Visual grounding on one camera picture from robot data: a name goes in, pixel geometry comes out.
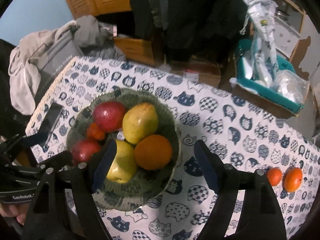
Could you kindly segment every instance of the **finger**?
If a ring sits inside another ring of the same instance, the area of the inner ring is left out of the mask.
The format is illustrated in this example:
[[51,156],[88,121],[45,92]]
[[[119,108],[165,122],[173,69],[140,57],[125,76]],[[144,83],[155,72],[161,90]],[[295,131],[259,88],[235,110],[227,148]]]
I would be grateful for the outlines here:
[[0,203],[0,214],[3,217],[16,217],[18,216],[18,208],[15,205],[5,205]]
[[24,222],[26,221],[29,206],[30,204],[22,204],[18,206],[19,215],[17,216],[17,221],[22,225],[24,225]]
[[26,221],[26,216],[27,216],[27,214],[18,215],[18,216],[17,216],[17,221],[18,221],[20,224],[24,225],[24,222]]

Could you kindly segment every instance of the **table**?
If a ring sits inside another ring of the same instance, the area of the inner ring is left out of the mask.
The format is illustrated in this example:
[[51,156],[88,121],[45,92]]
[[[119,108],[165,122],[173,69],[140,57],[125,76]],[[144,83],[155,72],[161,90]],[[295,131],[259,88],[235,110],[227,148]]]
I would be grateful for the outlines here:
[[[274,187],[281,207],[287,236],[305,221],[315,198],[320,176],[320,153],[312,143],[263,109],[228,92],[190,81],[143,65],[92,57],[74,58],[60,73],[30,119],[26,134],[35,134],[52,102],[64,106],[48,147],[32,148],[41,162],[66,149],[67,134],[81,109],[97,95],[116,88],[147,90],[171,109],[181,132],[182,158],[169,188],[158,198],[133,211],[121,212],[97,207],[115,239],[196,239],[217,195],[209,190],[193,155],[197,139],[206,142],[224,163],[253,172],[279,167],[301,167],[303,182],[295,193],[282,183]],[[227,235],[235,232],[244,192],[238,194]],[[75,212],[72,193],[68,205]],[[183,218],[172,208],[180,207]]]

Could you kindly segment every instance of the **smartphone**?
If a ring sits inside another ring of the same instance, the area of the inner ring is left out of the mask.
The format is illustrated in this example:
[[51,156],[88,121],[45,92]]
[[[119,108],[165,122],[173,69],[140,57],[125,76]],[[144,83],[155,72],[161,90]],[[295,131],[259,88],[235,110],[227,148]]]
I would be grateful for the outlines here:
[[44,117],[44,120],[39,128],[38,133],[43,132],[48,134],[48,138],[45,142],[40,143],[39,145],[43,148],[44,146],[48,145],[53,130],[55,129],[60,116],[61,116],[61,112],[63,110],[63,106],[59,105],[57,103],[52,103],[52,105],[50,106],[46,116]]

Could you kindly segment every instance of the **green ceramic bowl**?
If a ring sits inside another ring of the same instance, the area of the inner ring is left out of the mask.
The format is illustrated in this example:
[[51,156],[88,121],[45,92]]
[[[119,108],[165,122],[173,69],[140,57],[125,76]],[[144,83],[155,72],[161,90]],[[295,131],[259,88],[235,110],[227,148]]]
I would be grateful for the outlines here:
[[[103,187],[93,194],[94,200],[105,209],[131,211],[145,205],[149,199],[158,196],[162,191],[166,190],[173,176],[176,162],[181,154],[179,136],[177,135],[177,128],[175,127],[172,113],[166,105],[160,103],[149,92],[124,88],[98,96],[88,107],[79,113],[75,125],[68,133],[68,150],[71,150],[76,142],[85,138],[86,130],[93,122],[92,112],[95,106],[106,101],[121,102],[127,110],[142,102],[152,103],[156,108],[159,118],[156,134],[166,137],[173,149],[172,160],[163,169],[146,171],[138,168],[133,178],[124,184],[106,179]],[[116,136],[117,132],[108,134],[108,138],[115,139]]]

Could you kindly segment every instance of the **tangerine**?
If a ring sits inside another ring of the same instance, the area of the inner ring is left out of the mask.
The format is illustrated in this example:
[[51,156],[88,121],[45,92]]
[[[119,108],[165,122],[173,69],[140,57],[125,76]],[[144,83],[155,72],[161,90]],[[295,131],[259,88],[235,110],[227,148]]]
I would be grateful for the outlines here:
[[87,129],[86,135],[88,138],[93,138],[98,141],[102,141],[106,137],[106,134],[98,127],[95,122],[90,124],[89,128]]
[[282,179],[282,172],[279,168],[272,168],[267,172],[267,178],[272,187],[279,184]]
[[295,192],[302,182],[302,170],[298,167],[289,170],[284,178],[284,189],[289,192]]
[[162,169],[172,158],[172,147],[167,138],[153,134],[137,144],[134,158],[137,165],[145,170]]

